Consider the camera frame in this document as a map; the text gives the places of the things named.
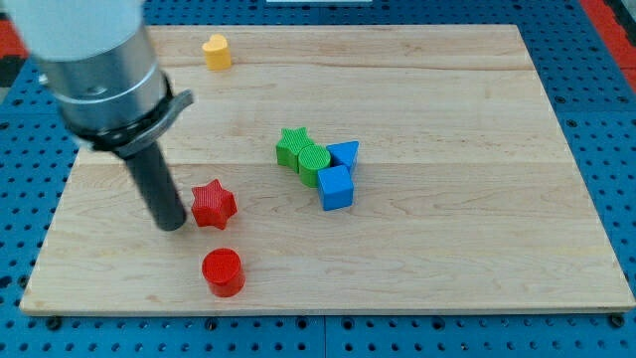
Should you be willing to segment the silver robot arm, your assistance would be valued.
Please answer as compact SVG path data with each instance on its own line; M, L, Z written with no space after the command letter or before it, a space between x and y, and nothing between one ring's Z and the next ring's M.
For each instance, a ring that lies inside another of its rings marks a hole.
M139 0L11 0L9 18L68 130L127 158L154 144L192 104L173 93Z

